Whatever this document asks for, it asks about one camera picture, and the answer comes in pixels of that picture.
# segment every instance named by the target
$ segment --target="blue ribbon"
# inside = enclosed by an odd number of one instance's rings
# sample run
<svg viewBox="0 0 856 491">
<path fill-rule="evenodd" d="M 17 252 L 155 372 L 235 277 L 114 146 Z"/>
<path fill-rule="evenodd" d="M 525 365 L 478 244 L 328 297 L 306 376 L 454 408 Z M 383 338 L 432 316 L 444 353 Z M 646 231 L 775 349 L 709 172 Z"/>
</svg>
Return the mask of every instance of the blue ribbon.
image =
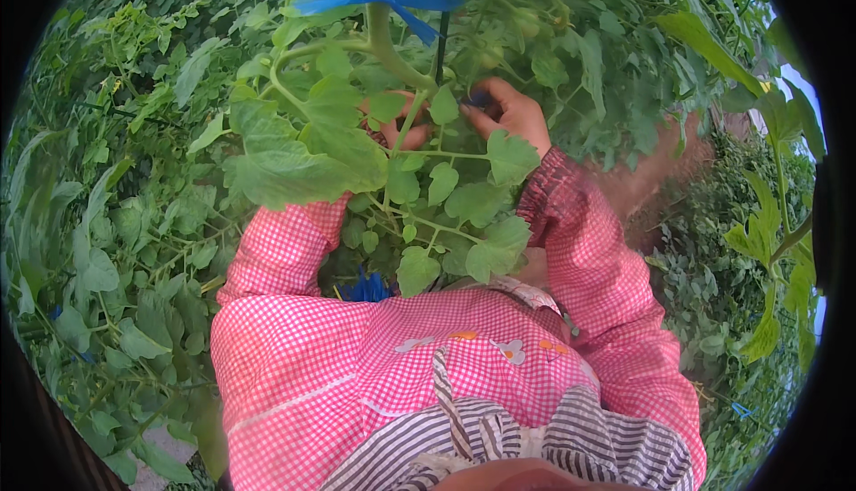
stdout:
<svg viewBox="0 0 856 491">
<path fill-rule="evenodd" d="M 434 12 L 451 12 L 458 6 L 463 4 L 464 0 L 294 0 L 294 7 L 300 11 L 301 15 L 313 15 L 316 13 L 326 12 L 337 6 L 348 4 L 366 4 L 368 2 L 382 2 L 389 4 L 390 8 L 395 10 L 404 22 L 412 29 L 416 36 L 419 36 L 426 46 L 431 46 L 434 38 L 440 33 L 434 30 L 432 26 L 418 19 L 415 15 L 405 9 L 417 8 L 419 10 L 432 10 Z"/>
<path fill-rule="evenodd" d="M 388 297 L 395 295 L 395 284 L 384 285 L 380 279 L 380 273 L 373 272 L 366 277 L 363 265 L 359 265 L 359 281 L 356 285 L 336 285 L 342 300 L 346 302 L 374 302 L 378 303 Z"/>
</svg>

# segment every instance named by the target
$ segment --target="green tomato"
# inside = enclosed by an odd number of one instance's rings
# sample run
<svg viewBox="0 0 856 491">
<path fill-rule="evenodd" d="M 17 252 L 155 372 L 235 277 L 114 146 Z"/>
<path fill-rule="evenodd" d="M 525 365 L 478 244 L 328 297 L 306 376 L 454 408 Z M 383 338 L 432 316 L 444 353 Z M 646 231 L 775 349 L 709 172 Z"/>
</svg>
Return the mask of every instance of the green tomato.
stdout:
<svg viewBox="0 0 856 491">
<path fill-rule="evenodd" d="M 531 10 L 522 8 L 515 12 L 514 22 L 520 27 L 524 37 L 535 37 L 541 31 L 538 16 Z"/>
<path fill-rule="evenodd" d="M 493 69 L 499 65 L 502 59 L 502 46 L 498 44 L 487 47 L 481 56 L 482 67 L 485 69 Z"/>
</svg>

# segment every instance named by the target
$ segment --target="pink gingham shirt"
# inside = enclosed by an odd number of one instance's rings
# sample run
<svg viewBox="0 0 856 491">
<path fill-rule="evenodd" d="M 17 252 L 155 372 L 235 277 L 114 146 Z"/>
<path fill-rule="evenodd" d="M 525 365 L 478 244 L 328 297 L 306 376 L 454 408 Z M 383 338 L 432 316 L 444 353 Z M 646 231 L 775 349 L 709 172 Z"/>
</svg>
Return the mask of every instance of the pink gingham shirt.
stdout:
<svg viewBox="0 0 856 491">
<path fill-rule="evenodd" d="M 585 171 L 551 148 L 517 214 L 547 252 L 551 307 L 486 289 L 350 303 L 320 297 L 322 257 L 339 243 L 337 202 L 261 208 L 218 293 L 211 358 L 223 400 L 236 489 L 315 489 L 383 425 L 437 403 L 432 355 L 448 346 L 455 398 L 504 407 L 520 425 L 546 424 L 576 385 L 617 413 L 677 432 L 695 487 L 706 456 L 699 403 L 661 329 L 644 260 Z"/>
</svg>

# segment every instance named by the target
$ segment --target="person's left hand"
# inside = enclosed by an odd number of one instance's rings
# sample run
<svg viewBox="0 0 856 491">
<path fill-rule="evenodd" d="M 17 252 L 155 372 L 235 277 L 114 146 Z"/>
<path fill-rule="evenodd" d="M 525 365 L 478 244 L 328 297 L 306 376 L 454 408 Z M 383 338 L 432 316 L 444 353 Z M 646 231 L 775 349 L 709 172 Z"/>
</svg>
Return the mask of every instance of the person's left hand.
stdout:
<svg viewBox="0 0 856 491">
<path fill-rule="evenodd" d="M 414 95 L 408 91 L 404 90 L 393 90 L 390 93 L 402 94 L 407 100 L 404 103 L 404 107 L 401 108 L 401 111 L 398 112 L 398 115 L 390 123 L 381 123 L 380 124 L 380 133 L 383 134 L 383 137 L 386 138 L 386 143 L 389 149 L 395 146 L 395 141 L 398 140 L 399 134 L 398 125 L 396 121 L 398 119 L 404 119 L 407 117 L 407 114 L 410 113 L 410 107 L 413 104 Z M 416 112 L 416 118 L 413 120 L 413 126 L 410 127 L 410 130 L 407 131 L 407 135 L 404 138 L 404 141 L 401 143 L 402 151 L 412 151 L 414 149 L 419 149 L 425 140 L 428 139 L 428 136 L 431 134 L 431 123 L 425 124 L 417 124 L 422 117 L 424 116 L 424 111 L 428 108 L 428 103 L 423 102 L 420 107 L 420 111 Z M 369 113 L 369 100 L 363 100 L 363 102 L 359 105 L 359 109 L 363 113 Z"/>
</svg>

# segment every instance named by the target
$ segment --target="checkered sleeve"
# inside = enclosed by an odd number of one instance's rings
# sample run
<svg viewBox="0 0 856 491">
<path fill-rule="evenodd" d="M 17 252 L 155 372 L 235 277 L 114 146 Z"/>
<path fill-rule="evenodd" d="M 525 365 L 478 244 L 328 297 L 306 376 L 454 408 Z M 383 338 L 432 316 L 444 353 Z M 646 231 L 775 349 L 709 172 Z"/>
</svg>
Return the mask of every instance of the checkered sleeve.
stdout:
<svg viewBox="0 0 856 491">
<path fill-rule="evenodd" d="M 648 267 L 626 247 L 603 193 L 554 146 L 527 183 L 518 215 L 530 223 L 529 245 L 547 252 L 551 291 L 580 329 L 573 345 L 601 379 L 606 406 L 678 432 L 700 486 L 707 460 L 699 400 L 679 372 L 677 339 L 661 329 L 664 310 Z"/>
<path fill-rule="evenodd" d="M 247 296 L 320 296 L 318 268 L 339 245 L 349 198 L 346 193 L 334 203 L 288 205 L 283 211 L 260 208 L 244 232 L 218 302 L 225 307 Z"/>
</svg>

